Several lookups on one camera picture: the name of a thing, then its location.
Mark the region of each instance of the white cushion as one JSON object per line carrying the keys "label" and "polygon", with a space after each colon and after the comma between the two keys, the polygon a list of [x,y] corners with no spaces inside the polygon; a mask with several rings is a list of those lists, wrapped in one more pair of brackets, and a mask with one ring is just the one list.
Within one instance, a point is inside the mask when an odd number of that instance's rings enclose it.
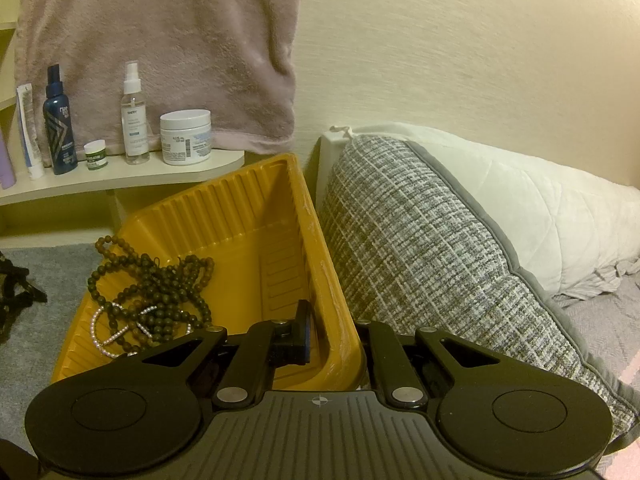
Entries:
{"label": "white cushion", "polygon": [[425,126],[389,123],[353,133],[423,145],[502,228],[520,265],[550,294],[594,282],[600,283],[594,294],[613,290],[617,282],[597,271],[638,259],[640,190],[634,187]]}

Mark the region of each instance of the yellow plastic tray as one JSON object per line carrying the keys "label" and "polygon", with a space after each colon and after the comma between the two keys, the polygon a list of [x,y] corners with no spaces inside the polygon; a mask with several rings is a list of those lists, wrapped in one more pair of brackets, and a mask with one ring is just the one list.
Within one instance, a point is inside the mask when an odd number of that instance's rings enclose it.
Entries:
{"label": "yellow plastic tray", "polygon": [[[293,317],[298,300],[309,300],[311,362],[277,370],[274,388],[345,390],[360,381],[360,340],[295,156],[275,156],[144,208],[127,219],[118,236],[138,253],[158,256],[162,265],[190,253],[213,257],[216,267],[202,297],[213,323],[230,334],[265,319]],[[125,272],[108,274],[98,290],[110,300],[131,283]],[[52,382],[110,361],[91,342],[96,308],[86,294]],[[107,322],[100,316],[101,340],[109,336]]]}

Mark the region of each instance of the white spray cap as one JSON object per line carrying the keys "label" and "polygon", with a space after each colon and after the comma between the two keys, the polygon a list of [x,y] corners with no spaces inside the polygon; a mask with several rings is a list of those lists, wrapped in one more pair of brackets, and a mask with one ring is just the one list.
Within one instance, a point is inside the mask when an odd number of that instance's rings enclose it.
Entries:
{"label": "white spray cap", "polygon": [[125,64],[124,93],[135,94],[141,90],[142,84],[138,77],[138,62],[127,61]]}

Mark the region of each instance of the gray plaid pillow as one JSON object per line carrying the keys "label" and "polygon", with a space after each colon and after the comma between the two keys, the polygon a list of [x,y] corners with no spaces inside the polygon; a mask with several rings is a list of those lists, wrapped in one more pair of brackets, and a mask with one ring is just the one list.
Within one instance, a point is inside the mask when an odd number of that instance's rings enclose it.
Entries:
{"label": "gray plaid pillow", "polygon": [[405,334],[437,326],[584,384],[611,410],[606,452],[639,436],[640,393],[589,353],[501,229],[423,147],[354,139],[319,217],[355,319]]}

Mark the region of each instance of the clear spray bottle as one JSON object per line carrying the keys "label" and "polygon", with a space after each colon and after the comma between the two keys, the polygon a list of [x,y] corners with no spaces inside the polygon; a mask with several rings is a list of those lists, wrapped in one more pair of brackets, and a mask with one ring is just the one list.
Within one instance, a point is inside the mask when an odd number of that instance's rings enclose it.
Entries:
{"label": "clear spray bottle", "polygon": [[146,136],[146,102],[138,77],[138,62],[125,65],[124,95],[120,101],[122,133],[127,164],[142,164],[149,160]]}

